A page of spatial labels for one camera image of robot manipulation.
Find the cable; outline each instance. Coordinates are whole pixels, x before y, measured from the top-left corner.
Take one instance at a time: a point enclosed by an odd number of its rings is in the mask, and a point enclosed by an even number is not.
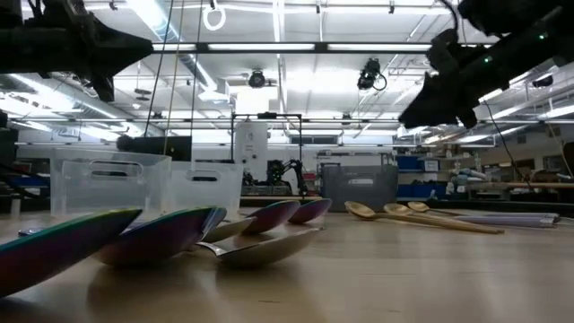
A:
[[[201,0],[201,7],[204,7],[204,0]],[[199,11],[199,17],[197,19],[199,23],[197,24],[197,42],[201,38],[201,11]],[[197,66],[199,65],[199,54],[196,54],[196,66],[194,66],[194,83],[193,90],[191,94],[191,122],[189,124],[189,159],[192,164],[194,164],[194,115],[196,111],[196,83],[197,83]]]
[[[181,5],[186,5],[186,0],[183,0]],[[183,12],[181,10],[181,14],[179,16],[179,30],[178,33],[178,47],[176,48],[176,57],[179,55],[179,42],[181,41],[181,28],[183,27]],[[173,109],[173,93],[176,91],[176,78],[178,77],[178,60],[174,59],[174,67],[173,67],[173,83],[171,86],[171,96],[170,96],[170,111],[168,112],[168,125],[165,128],[165,139],[163,141],[163,154],[165,155],[168,152],[168,136],[170,135],[170,124],[171,124],[171,110]]]
[[[566,169],[568,170],[570,177],[574,179],[574,175],[572,175],[572,170],[570,169],[568,161],[566,160],[566,155],[564,154],[564,147],[562,146],[562,143],[558,141],[558,138],[556,137],[556,134],[554,134],[554,129],[552,129],[552,126],[548,125],[548,128],[550,128],[550,132],[552,133],[552,138],[554,138],[554,141],[556,142],[556,144],[558,145],[558,147],[560,149],[562,159],[564,160],[564,164],[566,165]]]
[[[520,176],[520,178],[522,180],[524,180],[526,182],[526,184],[528,185],[528,188],[531,191],[534,191],[532,186],[530,185],[530,181],[518,169],[518,166],[517,166],[516,162],[514,161],[514,157],[512,157],[512,153],[510,153],[509,146],[506,144],[506,139],[504,139],[504,135],[500,131],[499,125],[497,125],[496,121],[494,120],[494,116],[492,115],[491,106],[488,105],[488,102],[486,102],[486,100],[483,100],[483,103],[484,103],[484,105],[486,105],[486,108],[488,109],[488,114],[491,116],[492,124],[496,127],[496,131],[500,135],[500,140],[502,140],[502,144],[504,144],[504,149],[506,150],[506,153],[509,155],[510,162],[512,163],[512,168],[514,168],[514,171]]]
[[[458,31],[458,14],[457,14],[457,10],[455,10],[455,7],[448,1],[448,0],[439,0],[441,3],[443,3],[450,11],[450,14],[452,14],[452,18],[455,21],[455,26],[454,26],[454,30]]]
[[[145,131],[143,132],[143,137],[147,136],[147,129],[150,126],[150,120],[152,119],[153,101],[155,100],[155,93],[156,93],[156,90],[158,88],[158,81],[160,80],[161,65],[163,64],[163,55],[165,53],[165,46],[168,43],[168,35],[170,34],[170,30],[171,30],[170,24],[171,24],[171,14],[173,13],[173,2],[174,2],[174,0],[171,0],[170,14],[168,14],[168,22],[166,23],[166,27],[165,27],[165,35],[163,35],[163,46],[162,46],[161,54],[160,54],[160,63],[158,65],[158,72],[155,75],[155,82],[153,83],[152,100],[150,100],[150,110],[147,112],[147,122],[145,123]]]
[[[378,89],[375,85],[373,85],[373,89],[375,89],[375,90],[381,92],[381,91],[384,91],[384,90],[387,88],[387,86],[388,86],[388,81],[387,81],[387,78],[386,78],[381,72],[378,73],[378,76],[380,76],[379,80],[380,80],[380,79],[385,80],[385,86],[383,86],[382,88]]]

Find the security camera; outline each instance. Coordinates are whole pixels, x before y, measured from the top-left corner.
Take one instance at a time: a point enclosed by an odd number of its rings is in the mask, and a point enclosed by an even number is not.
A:
[[[253,89],[261,89],[265,86],[265,76],[263,75],[263,71],[253,71],[251,77],[249,77],[249,86]]]

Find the fluorescent light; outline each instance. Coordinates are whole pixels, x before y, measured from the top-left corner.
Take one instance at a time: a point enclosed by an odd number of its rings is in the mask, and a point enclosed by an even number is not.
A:
[[[473,143],[479,140],[488,138],[490,135],[469,135],[464,138],[458,139],[459,143]]]
[[[15,125],[18,125],[18,126],[30,127],[32,129],[36,129],[36,130],[40,130],[40,131],[48,131],[48,132],[52,131],[52,129],[50,129],[49,127],[41,125],[38,122],[27,121],[26,123],[22,123],[22,122],[14,122],[13,121],[12,123],[14,123]]]
[[[507,130],[504,130],[504,131],[500,132],[500,134],[501,134],[501,135],[510,135],[510,134],[512,134],[512,133],[514,133],[514,132],[517,132],[518,130],[524,129],[524,128],[526,128],[526,126],[513,127],[513,128],[510,128],[510,129],[507,129]]]
[[[168,20],[163,8],[156,0],[126,0],[126,2],[145,24],[154,29],[161,27]]]
[[[498,89],[498,90],[494,90],[486,95],[484,95],[483,97],[481,97],[480,99],[478,99],[478,101],[487,101],[490,99],[494,99],[494,97],[497,97],[499,95],[502,94],[502,90]]]
[[[385,112],[383,113],[380,118],[382,119],[396,119],[401,116],[401,112]]]
[[[408,135],[418,135],[420,133],[422,133],[426,128],[428,127],[416,127],[414,129],[406,129],[404,126],[400,126],[397,130],[396,130],[396,136],[400,137],[404,137],[404,136],[408,136]]]
[[[230,96],[216,91],[205,91],[197,96],[202,101],[226,101],[229,102]]]
[[[163,46],[163,44],[153,44],[153,50],[194,51],[196,50],[196,44],[165,44],[165,47]]]
[[[66,110],[74,108],[73,101],[69,100],[64,94],[54,91],[54,89],[49,86],[32,81],[18,74],[10,74],[10,76],[34,89],[38,93],[37,98],[39,103],[56,109]]]
[[[501,111],[501,112],[498,112],[498,113],[493,114],[493,115],[492,115],[492,118],[493,118],[493,119],[504,118],[504,117],[507,117],[507,116],[513,114],[514,112],[519,111],[519,110],[520,110],[520,108],[504,109],[504,110]]]
[[[564,107],[564,108],[553,109],[551,111],[548,111],[546,113],[538,115],[538,118],[541,120],[546,120],[549,118],[557,118],[557,117],[565,116],[565,115],[570,114],[570,113],[574,113],[574,105]]]
[[[390,7],[381,6],[327,6],[323,8],[325,13],[344,13],[344,14],[388,14]],[[429,6],[397,6],[395,14],[419,14],[419,15],[444,15],[450,14],[446,8],[429,8]]]
[[[328,50],[357,50],[357,51],[382,51],[382,50],[397,50],[397,51],[426,51],[431,48],[431,44],[329,44]]]
[[[209,44],[210,50],[314,50],[315,44],[276,43],[276,44]]]
[[[115,141],[119,138],[118,134],[114,134],[113,132],[110,132],[108,130],[102,130],[97,127],[82,127],[82,133],[108,141]]]

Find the workbench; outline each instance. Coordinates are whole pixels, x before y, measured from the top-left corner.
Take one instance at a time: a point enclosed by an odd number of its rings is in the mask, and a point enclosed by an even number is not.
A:
[[[265,270],[226,269],[206,252],[147,269],[113,270],[87,259],[0,301],[0,316],[10,323],[570,323],[574,317],[569,226],[492,236],[367,223],[348,214],[310,225],[327,230],[298,256]],[[21,226],[0,220],[0,240],[14,239]]]

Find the plastic bin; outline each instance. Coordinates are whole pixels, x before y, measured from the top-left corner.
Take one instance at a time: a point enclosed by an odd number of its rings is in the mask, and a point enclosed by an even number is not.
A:
[[[55,149],[50,161],[51,213],[74,218],[137,207],[140,220],[170,212],[171,157]]]
[[[219,206],[227,208],[227,219],[239,219],[242,181],[242,165],[196,162],[195,170],[191,170],[191,162],[174,161],[170,187],[172,208]]]

